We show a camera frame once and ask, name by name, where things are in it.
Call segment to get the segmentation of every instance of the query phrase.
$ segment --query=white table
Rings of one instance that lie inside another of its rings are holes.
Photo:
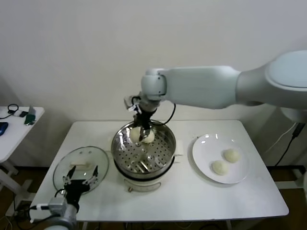
[[[36,121],[40,119],[40,117],[44,113],[44,109],[41,107],[34,107],[36,110]],[[20,107],[22,111],[28,111],[29,107]],[[6,106],[0,106],[0,117],[6,117],[8,109]],[[6,186],[10,190],[12,190],[16,194],[15,203],[16,206],[20,204],[21,201],[32,201],[35,194],[29,193],[27,189],[29,188],[32,180],[26,180],[22,186],[20,186],[17,182],[15,182],[12,178],[12,174],[17,174],[18,171],[8,160],[14,150],[18,147],[18,145],[22,142],[25,136],[30,132],[33,128],[32,126],[26,126],[24,124],[25,117],[16,117],[9,116],[8,118],[1,119],[0,122],[8,122],[9,126],[6,129],[5,133],[0,136],[0,164],[6,168],[9,172],[6,174],[4,171],[0,170],[0,190],[3,186]],[[12,216],[14,213],[13,203],[9,207],[6,212],[6,216]]]
[[[289,210],[260,155],[239,121],[171,121],[177,140],[174,164],[159,189],[127,192],[110,154],[111,140],[127,122],[76,122],[54,158],[32,205],[47,203],[55,193],[52,176],[58,162],[82,146],[108,151],[110,166],[102,183],[80,199],[78,221],[194,221],[265,218],[287,215]],[[198,136],[220,133],[233,137],[250,160],[248,177],[233,185],[205,178],[191,161],[191,147]],[[42,219],[48,211],[31,210],[31,218]]]

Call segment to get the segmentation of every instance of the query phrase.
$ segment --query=pot lid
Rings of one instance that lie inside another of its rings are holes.
[[[74,166],[76,167],[71,180],[90,179],[97,166],[97,180],[91,185],[90,192],[96,188],[106,176],[109,168],[109,159],[105,151],[94,146],[81,147],[71,151],[63,157],[53,172],[53,185],[56,190],[64,188],[63,177],[67,176],[67,173]]]

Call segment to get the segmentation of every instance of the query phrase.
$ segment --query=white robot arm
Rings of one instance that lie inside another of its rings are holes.
[[[229,66],[150,69],[141,85],[140,94],[125,101],[131,108],[130,99],[138,99],[139,112],[147,114],[137,119],[143,119],[141,126],[164,100],[209,109],[267,103],[282,108],[295,122],[307,121],[307,50],[285,53],[243,72]]]

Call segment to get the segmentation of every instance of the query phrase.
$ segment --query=round plate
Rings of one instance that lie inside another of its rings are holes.
[[[81,147],[71,151],[61,159],[53,172],[53,185],[57,190],[64,188],[63,176],[66,176],[74,165],[76,165],[76,170],[71,178],[72,180],[87,180],[91,178],[95,167],[98,166],[98,180],[91,186],[90,192],[106,176],[109,168],[109,158],[106,152],[94,146]]]
[[[235,163],[226,161],[223,151],[227,149],[234,149],[240,154],[241,158]],[[206,134],[196,140],[192,154],[202,173],[217,182],[235,184],[244,180],[248,174],[248,158],[230,137],[220,134]],[[228,165],[229,171],[224,176],[218,175],[212,170],[212,163],[218,160],[224,160]]]

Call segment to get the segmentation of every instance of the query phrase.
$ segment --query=steamed bun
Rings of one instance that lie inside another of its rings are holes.
[[[225,161],[215,161],[212,164],[212,169],[216,174],[221,176],[228,173],[228,165]]]
[[[235,151],[234,149],[225,150],[224,151],[224,157],[227,161],[229,161],[231,163],[235,163],[241,158],[240,154],[237,151]]]
[[[133,143],[139,142],[141,127],[135,127],[130,130],[130,139]],[[151,143],[154,141],[154,132],[150,130],[148,137],[144,138],[141,142],[143,143]]]

